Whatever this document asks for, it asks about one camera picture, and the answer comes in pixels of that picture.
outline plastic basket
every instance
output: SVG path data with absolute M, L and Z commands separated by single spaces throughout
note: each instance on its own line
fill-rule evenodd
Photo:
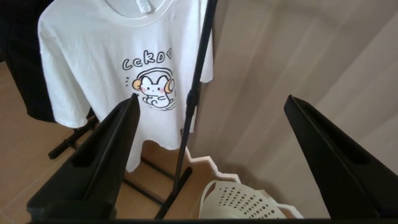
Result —
M 235 182 L 211 181 L 202 193 L 199 218 L 285 218 L 258 191 Z

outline cartoon character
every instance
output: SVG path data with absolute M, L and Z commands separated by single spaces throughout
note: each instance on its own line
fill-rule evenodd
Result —
M 157 108 L 166 108 L 174 101 L 169 98 L 174 89 L 174 79 L 168 68 L 152 68 L 141 72 L 132 87 L 145 95 L 142 98 L 145 103 Z

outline curtain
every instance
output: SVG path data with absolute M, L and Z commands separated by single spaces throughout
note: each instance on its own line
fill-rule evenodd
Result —
M 219 0 L 215 77 L 201 89 L 192 156 L 211 156 L 306 218 L 329 217 L 283 111 L 291 94 L 398 173 L 397 8 L 395 0 Z

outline white label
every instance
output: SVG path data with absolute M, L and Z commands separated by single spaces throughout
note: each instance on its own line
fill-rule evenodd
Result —
M 149 4 L 148 0 L 137 0 L 138 8 L 141 13 L 150 13 L 152 12 L 152 8 Z

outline cartoon headphones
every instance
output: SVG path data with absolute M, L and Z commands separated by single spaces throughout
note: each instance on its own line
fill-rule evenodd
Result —
M 161 73 L 166 74 L 167 83 L 164 86 L 164 91 L 166 93 L 171 93 L 174 89 L 174 80 L 172 78 L 172 71 L 168 68 L 151 68 L 149 70 L 141 72 L 140 74 L 138 74 L 137 79 L 135 79 L 132 83 L 133 89 L 140 90 L 140 87 L 142 84 L 142 79 L 153 72 L 161 72 Z

